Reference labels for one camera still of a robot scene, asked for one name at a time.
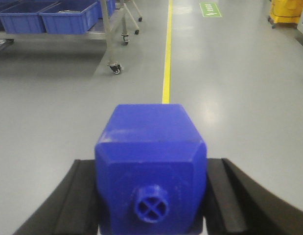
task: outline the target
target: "round blue nozzle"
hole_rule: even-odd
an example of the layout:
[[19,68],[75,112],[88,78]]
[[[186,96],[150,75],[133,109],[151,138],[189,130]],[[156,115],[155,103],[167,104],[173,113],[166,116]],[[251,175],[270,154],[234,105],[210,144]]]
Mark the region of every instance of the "round blue nozzle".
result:
[[135,198],[134,210],[141,221],[158,223],[169,212],[167,192],[158,185],[142,187]]

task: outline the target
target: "gray epoxy floor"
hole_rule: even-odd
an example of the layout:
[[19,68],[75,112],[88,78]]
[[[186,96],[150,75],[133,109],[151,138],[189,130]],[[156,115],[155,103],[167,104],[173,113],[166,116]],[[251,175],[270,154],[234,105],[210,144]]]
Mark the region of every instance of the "gray epoxy floor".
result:
[[[268,0],[220,0],[219,19],[202,18],[199,2],[174,0],[171,101],[185,106],[209,157],[229,158],[303,210],[296,31],[270,28]],[[137,4],[141,34],[127,47],[115,37],[119,76],[101,42],[21,41],[0,53],[0,235],[36,210],[74,159],[93,157],[117,104],[161,102],[167,1]]]

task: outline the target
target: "black rubber pad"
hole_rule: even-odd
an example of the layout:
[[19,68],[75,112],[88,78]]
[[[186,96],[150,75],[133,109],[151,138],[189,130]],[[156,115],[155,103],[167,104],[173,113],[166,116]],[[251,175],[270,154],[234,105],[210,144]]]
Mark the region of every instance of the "black rubber pad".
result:
[[94,160],[75,160],[59,186],[13,235],[96,235],[99,213]]

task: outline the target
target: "metal cart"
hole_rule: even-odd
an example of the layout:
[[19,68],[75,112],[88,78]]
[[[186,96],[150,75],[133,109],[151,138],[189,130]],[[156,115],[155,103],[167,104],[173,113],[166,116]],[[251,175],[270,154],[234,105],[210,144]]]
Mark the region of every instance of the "metal cart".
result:
[[113,48],[113,34],[116,28],[122,23],[122,36],[124,44],[127,45],[128,32],[125,20],[124,0],[120,0],[120,8],[115,10],[113,15],[109,18],[107,0],[101,0],[103,19],[99,20],[86,34],[82,35],[64,35],[64,34],[7,34],[0,31],[0,39],[4,39],[0,46],[0,51],[7,46],[14,43],[15,39],[42,39],[42,40],[106,40],[107,53],[109,56],[108,66],[112,69],[114,74],[120,74],[122,70],[121,64],[116,61]]
[[138,21],[139,21],[139,22],[142,21],[142,14],[141,14],[141,12],[140,12],[138,6],[137,6],[136,3],[135,3],[135,0],[125,0],[124,8],[125,8],[125,10],[127,11],[127,14],[129,15],[129,17],[131,18],[133,24],[135,25],[135,28],[136,28],[136,29],[135,29],[135,34],[139,34],[139,33],[140,33],[140,27],[139,27],[138,24],[136,23],[136,21],[135,21],[133,15],[132,15],[132,13],[130,12],[130,10],[128,9],[128,7],[127,7],[127,5],[126,5],[126,4],[129,3],[129,2],[132,2],[132,4],[134,5],[134,7],[135,7],[135,9],[136,9],[136,11],[137,11],[137,13],[138,13],[138,15],[139,15],[139,18],[138,18]]

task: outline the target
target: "metal leg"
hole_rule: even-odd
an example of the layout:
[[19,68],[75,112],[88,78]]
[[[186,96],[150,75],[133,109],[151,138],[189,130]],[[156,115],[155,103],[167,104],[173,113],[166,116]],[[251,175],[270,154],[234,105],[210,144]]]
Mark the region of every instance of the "metal leg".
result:
[[134,4],[134,7],[136,8],[136,10],[137,10],[137,12],[138,12],[138,15],[140,16],[139,19],[138,19],[138,21],[141,22],[141,21],[142,21],[142,14],[141,14],[141,12],[140,12],[140,10],[139,10],[139,8],[138,8],[138,6],[136,5],[136,3],[135,3],[134,0],[132,0],[132,3]]
[[108,15],[107,0],[101,0],[101,11],[103,16],[104,31],[106,34],[107,52],[109,56],[108,66],[112,69],[114,74],[120,74],[121,65],[116,61],[114,50],[113,50],[112,33],[111,33],[111,26],[110,26],[109,15]]
[[0,51],[12,45],[13,43],[14,43],[14,39],[3,39],[0,45]]
[[125,3],[124,3],[124,8],[125,8],[125,10],[127,11],[128,15],[130,16],[132,22],[133,22],[134,25],[135,25],[135,28],[136,28],[135,34],[139,34],[139,33],[140,33],[140,28],[139,28],[139,26],[138,26],[138,24],[136,23],[136,21],[135,21],[133,15],[131,14],[130,10],[127,8],[127,5],[126,5]]

